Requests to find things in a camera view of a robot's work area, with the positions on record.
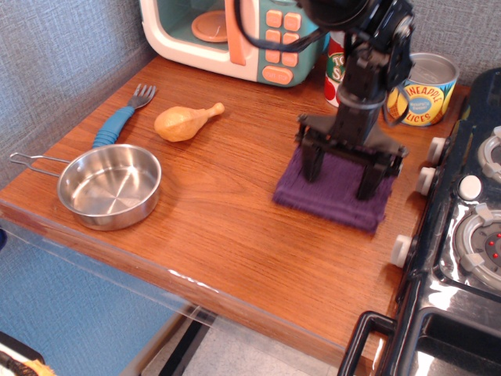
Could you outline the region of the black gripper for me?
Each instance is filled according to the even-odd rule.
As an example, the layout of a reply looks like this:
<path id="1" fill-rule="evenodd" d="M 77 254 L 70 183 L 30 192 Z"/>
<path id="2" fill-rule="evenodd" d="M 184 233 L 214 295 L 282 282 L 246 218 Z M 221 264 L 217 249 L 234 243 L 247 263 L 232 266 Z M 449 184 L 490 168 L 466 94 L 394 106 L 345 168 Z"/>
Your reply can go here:
<path id="1" fill-rule="evenodd" d="M 369 200 L 385 176 L 397 176 L 408 150 L 384 133 L 378 117 L 386 96 L 360 100 L 339 96 L 336 114 L 300 114 L 296 141 L 301 149 L 303 176 L 314 182 L 322 169 L 325 154 L 334 154 L 365 166 L 356 194 Z"/>

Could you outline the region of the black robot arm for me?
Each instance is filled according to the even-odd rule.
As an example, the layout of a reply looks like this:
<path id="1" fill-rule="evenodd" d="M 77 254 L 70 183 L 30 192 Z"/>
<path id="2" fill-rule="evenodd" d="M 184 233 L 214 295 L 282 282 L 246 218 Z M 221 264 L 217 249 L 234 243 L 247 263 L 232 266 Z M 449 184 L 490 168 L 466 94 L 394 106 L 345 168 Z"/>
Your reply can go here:
<path id="1" fill-rule="evenodd" d="M 404 83 L 413 67 L 413 7 L 407 1 L 302 1 L 300 5 L 321 30 L 344 32 L 345 66 L 337 113 L 297 118 L 303 174 L 315 181 L 326 153 L 348 159 L 364 167 L 357 198 L 368 200 L 384 178 L 399 174 L 408 153 L 377 122 L 387 96 Z"/>

